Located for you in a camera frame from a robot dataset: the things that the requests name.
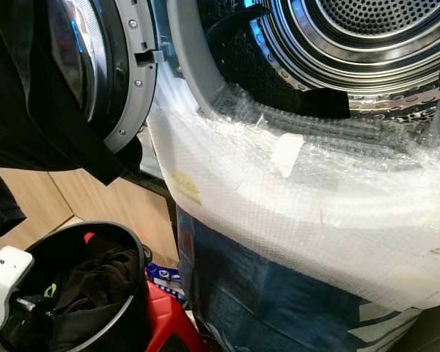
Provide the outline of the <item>front-loading washing machine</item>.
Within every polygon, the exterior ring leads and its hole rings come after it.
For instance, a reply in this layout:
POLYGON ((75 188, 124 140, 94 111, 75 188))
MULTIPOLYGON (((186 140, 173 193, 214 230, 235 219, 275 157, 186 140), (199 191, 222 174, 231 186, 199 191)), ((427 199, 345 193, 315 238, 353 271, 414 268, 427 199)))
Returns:
MULTIPOLYGON (((169 34, 169 60, 160 64, 158 81, 183 79, 199 103, 236 85, 210 55, 196 0, 153 6, 157 26, 169 34)), ((180 207, 177 247, 194 316, 224 352, 387 352, 425 311, 384 307, 284 267, 180 207)))

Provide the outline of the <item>red plastic stool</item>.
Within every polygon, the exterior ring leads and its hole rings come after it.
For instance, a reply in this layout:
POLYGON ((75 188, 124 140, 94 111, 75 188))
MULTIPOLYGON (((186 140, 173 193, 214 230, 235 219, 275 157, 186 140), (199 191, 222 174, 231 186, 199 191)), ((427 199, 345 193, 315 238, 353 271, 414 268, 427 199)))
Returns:
POLYGON ((208 352, 200 333, 176 298, 147 282, 152 339, 145 352, 208 352))

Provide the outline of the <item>blue and white package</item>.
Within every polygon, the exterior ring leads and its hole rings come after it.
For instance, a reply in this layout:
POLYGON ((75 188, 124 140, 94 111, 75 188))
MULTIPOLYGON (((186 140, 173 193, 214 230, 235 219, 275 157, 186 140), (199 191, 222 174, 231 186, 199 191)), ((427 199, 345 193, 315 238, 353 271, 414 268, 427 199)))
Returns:
POLYGON ((182 277, 179 269, 161 267, 156 263, 149 263, 146 267, 147 278, 164 292, 176 298, 180 304, 186 303, 186 293, 182 288, 182 277))

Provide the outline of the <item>clear bubble wrap sheet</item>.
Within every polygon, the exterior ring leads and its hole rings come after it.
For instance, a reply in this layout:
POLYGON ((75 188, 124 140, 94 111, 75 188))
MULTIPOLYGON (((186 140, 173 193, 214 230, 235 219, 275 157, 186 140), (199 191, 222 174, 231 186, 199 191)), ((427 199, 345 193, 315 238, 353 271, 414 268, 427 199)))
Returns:
POLYGON ((177 205, 270 261, 392 309, 440 305, 440 103, 412 125, 317 120, 227 85, 199 103, 183 79, 156 85, 147 118, 177 205), (290 177, 271 164, 304 135, 290 177), (201 205, 170 174, 194 179, 201 205))

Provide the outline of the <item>white tape patch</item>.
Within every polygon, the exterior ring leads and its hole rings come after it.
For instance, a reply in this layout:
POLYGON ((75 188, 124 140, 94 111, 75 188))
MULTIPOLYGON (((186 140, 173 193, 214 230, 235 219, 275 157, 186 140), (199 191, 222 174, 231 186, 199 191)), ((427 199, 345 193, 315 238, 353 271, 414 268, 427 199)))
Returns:
POLYGON ((303 145, 304 135, 296 133, 287 132, 276 140, 271 151, 271 164, 282 177, 290 177, 303 145))

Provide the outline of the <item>round washer door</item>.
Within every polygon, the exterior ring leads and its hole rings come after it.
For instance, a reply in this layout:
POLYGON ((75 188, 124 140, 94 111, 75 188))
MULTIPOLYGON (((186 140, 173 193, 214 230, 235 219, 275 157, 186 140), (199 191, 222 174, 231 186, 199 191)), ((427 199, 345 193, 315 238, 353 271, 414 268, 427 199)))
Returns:
POLYGON ((51 54, 113 153, 145 123, 161 52, 150 0, 46 0, 51 54))

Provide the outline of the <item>perforated steel washer drum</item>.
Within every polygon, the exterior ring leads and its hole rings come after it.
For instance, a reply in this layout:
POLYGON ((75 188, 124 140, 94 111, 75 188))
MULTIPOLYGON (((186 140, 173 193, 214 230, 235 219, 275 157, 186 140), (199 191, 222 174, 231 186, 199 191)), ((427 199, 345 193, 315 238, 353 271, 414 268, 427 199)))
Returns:
POLYGON ((440 0, 243 0, 276 77, 348 96, 355 117, 420 120, 440 100, 440 0))

